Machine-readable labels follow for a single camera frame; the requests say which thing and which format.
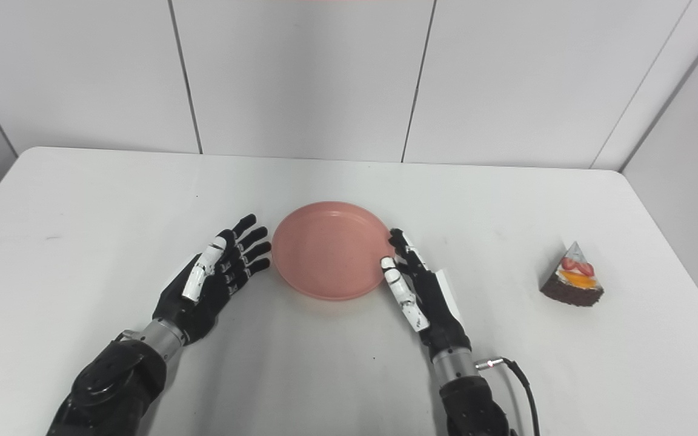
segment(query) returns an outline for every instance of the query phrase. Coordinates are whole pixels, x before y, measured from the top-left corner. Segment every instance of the chocolate cake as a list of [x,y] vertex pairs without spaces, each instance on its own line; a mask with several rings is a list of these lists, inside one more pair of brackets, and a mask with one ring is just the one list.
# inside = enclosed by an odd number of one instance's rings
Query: chocolate cake
[[540,291],[554,300],[573,306],[593,306],[605,293],[594,277],[594,267],[587,262],[577,242],[562,257]]

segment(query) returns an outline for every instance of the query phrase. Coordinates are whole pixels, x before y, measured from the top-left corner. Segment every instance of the robotic arm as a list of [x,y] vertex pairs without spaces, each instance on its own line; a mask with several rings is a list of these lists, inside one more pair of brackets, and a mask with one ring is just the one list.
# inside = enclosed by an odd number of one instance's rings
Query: robotic arm
[[[392,229],[390,235],[390,245],[395,248],[399,262],[391,257],[383,257],[381,266],[384,277],[411,328],[429,349],[440,399],[448,416],[449,436],[515,434],[514,430],[508,428],[504,411],[493,401],[487,381],[479,375],[480,369],[503,363],[520,375],[527,390],[537,436],[537,413],[529,382],[516,362],[502,358],[479,365],[473,362],[470,339],[462,328],[445,274],[443,271],[430,271],[418,250],[400,229]],[[404,275],[410,278],[416,292],[410,289]]]
[[161,394],[166,362],[211,331],[216,317],[249,278],[270,265],[258,243],[268,231],[245,216],[220,232],[161,293],[153,320],[141,332],[124,331],[83,369],[56,413],[49,436],[134,436],[139,420]]

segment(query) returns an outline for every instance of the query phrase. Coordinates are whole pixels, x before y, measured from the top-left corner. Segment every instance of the white table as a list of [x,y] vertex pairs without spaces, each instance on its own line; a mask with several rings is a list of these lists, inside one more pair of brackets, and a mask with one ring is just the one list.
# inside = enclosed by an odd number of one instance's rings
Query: white table
[[[543,434],[698,434],[698,290],[620,174],[41,148],[0,184],[0,435],[44,434],[79,370],[147,324],[207,237],[327,199],[448,267],[474,356],[521,364]],[[538,292],[573,240],[606,289],[592,308]],[[266,271],[174,363],[151,435],[445,434],[385,290],[325,302]],[[505,371],[485,376],[529,435]]]

